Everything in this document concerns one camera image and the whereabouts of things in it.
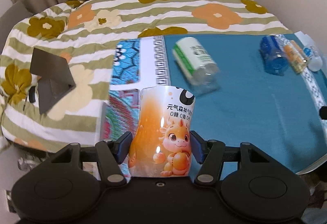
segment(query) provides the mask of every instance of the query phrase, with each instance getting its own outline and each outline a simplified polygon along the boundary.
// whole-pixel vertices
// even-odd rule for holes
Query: striped blanket
[[[18,144],[56,152],[70,142],[94,145],[108,101],[116,44],[167,34],[291,33],[253,0],[69,1],[18,23],[0,60],[1,129]],[[33,48],[68,61],[76,88],[39,114],[38,77],[29,72]],[[36,101],[29,101],[36,87]],[[0,139],[0,146],[6,141]]]

